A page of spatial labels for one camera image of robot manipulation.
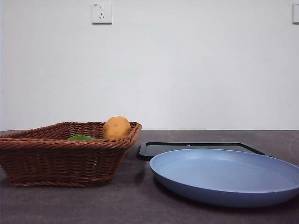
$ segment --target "table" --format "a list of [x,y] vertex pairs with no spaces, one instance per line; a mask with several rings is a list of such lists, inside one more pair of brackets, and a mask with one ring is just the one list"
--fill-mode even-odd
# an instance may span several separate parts
[[170,192],[154,178],[149,162],[137,157],[141,143],[148,141],[242,142],[299,166],[299,130],[142,130],[116,177],[104,187],[11,187],[1,172],[1,223],[299,223],[299,196],[271,207],[233,209],[191,201]]

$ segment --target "wall socket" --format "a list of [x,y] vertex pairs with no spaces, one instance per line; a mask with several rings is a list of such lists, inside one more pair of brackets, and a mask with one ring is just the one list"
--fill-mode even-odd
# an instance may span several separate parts
[[293,3],[293,24],[299,24],[299,2]]
[[92,5],[93,24],[112,23],[112,4],[110,2],[96,2]]

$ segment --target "black tray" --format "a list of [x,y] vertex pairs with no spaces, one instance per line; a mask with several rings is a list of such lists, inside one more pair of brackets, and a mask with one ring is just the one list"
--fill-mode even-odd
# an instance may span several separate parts
[[216,148],[242,152],[251,151],[259,155],[272,157],[269,153],[257,150],[240,142],[145,142],[140,146],[139,157],[142,160],[149,161],[155,155],[188,148]]

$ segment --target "green vegetable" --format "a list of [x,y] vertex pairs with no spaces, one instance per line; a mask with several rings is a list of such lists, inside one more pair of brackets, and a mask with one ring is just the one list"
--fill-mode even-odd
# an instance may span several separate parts
[[94,138],[87,136],[87,135],[74,135],[70,138],[68,138],[68,140],[94,140]]

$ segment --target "wicker basket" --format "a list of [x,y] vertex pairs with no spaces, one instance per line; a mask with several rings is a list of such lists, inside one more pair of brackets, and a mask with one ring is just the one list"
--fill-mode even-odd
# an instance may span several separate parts
[[77,134],[101,139],[104,122],[64,122],[0,137],[0,164],[13,186],[94,187],[109,184],[141,125],[124,139],[70,141]]

